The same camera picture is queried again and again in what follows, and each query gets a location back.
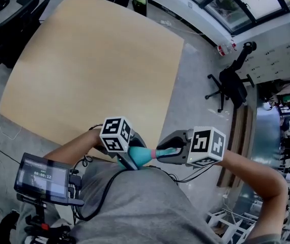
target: chair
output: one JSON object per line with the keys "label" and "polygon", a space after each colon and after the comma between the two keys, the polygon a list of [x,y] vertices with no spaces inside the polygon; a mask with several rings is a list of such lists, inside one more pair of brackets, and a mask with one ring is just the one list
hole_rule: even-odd
{"label": "chair", "polygon": [[0,64],[12,69],[25,45],[40,26],[39,17],[50,0],[17,0],[22,7],[0,23]]}
{"label": "chair", "polygon": [[214,80],[219,90],[210,95],[206,95],[205,99],[221,94],[221,108],[217,110],[219,113],[222,112],[224,107],[224,97],[226,100],[231,99],[236,109],[246,102],[247,90],[243,82],[250,82],[252,87],[254,87],[254,83],[249,74],[247,74],[246,79],[240,79],[236,71],[242,67],[246,57],[252,51],[256,50],[256,48],[257,45],[255,42],[245,43],[238,59],[234,60],[231,66],[220,72],[219,79],[221,83],[212,74],[207,76],[209,79],[212,78]]}

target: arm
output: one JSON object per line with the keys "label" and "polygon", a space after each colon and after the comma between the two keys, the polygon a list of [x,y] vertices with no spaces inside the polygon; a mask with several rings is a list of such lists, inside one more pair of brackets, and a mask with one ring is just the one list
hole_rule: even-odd
{"label": "arm", "polygon": [[91,148],[101,145],[100,129],[89,130],[72,141],[48,153],[44,158],[70,165],[76,164]]}
{"label": "arm", "polygon": [[263,206],[248,239],[281,234],[287,203],[287,183],[274,169],[226,150],[219,165],[230,170],[262,197]]}

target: wooden table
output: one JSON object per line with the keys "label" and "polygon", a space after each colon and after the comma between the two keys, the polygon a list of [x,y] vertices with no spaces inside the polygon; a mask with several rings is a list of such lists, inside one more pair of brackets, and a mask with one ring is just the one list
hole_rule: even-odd
{"label": "wooden table", "polygon": [[129,9],[64,0],[21,54],[0,114],[58,144],[122,115],[154,148],[182,48],[179,36]]}

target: gray floor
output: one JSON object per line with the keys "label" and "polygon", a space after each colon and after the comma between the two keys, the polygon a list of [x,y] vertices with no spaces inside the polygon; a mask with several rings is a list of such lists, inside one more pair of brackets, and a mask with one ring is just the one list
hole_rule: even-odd
{"label": "gray floor", "polygon": [[[0,12],[0,22],[19,8],[20,5],[15,3],[15,1],[11,0],[10,5]],[[51,0],[42,19],[46,19],[61,1]],[[201,125],[215,126],[228,137],[233,114],[231,101],[225,102],[224,112],[217,113],[220,104],[219,96],[209,100],[204,99],[205,95],[217,90],[216,85],[207,79],[208,74],[217,75],[219,72],[217,67],[219,56],[215,49],[199,35],[192,34],[192,30],[181,22],[152,5],[149,5],[148,17],[154,21],[169,20],[174,27],[170,28],[170,30],[185,39],[185,47],[161,137],[176,129],[188,129]],[[10,73],[11,70],[3,65],[0,66],[0,100]],[[10,138],[14,138],[20,131],[18,125],[2,116],[0,116],[0,127]],[[0,130],[0,149],[18,161],[24,152],[44,156],[58,147],[53,142],[41,138],[24,128],[14,140],[10,138],[5,136]],[[163,165],[161,163],[157,165],[167,172],[175,173],[179,179],[183,179],[193,172],[191,168],[184,166]],[[220,167],[213,167],[199,178],[181,185],[181,189],[198,209],[199,216],[222,205],[222,195],[225,189],[216,187],[220,169]],[[17,164],[0,153],[1,217],[9,213],[11,209],[19,208],[19,202],[16,200],[16,194],[13,190],[16,172]],[[58,207],[58,209],[62,217],[72,221],[69,208]]]}
{"label": "gray floor", "polygon": [[[263,102],[258,102],[251,159],[278,168],[281,142],[280,116],[276,108],[267,110],[268,107],[264,106]],[[255,199],[258,199],[258,196],[247,184],[244,184],[233,211],[237,214],[249,212]]]}

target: monitor screen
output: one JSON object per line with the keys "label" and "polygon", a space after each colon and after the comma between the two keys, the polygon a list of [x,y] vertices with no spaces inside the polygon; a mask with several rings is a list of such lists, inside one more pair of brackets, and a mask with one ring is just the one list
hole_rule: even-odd
{"label": "monitor screen", "polygon": [[17,176],[16,184],[21,187],[28,187],[40,194],[66,197],[66,176],[68,176],[67,169],[49,166],[25,158]]}

